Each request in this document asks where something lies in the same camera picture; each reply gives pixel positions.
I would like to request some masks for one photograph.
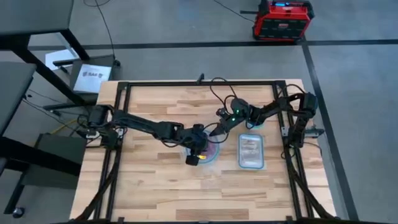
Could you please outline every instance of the red power station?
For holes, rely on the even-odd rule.
[[[256,40],[300,40],[314,16],[309,1],[261,0],[253,37]]]

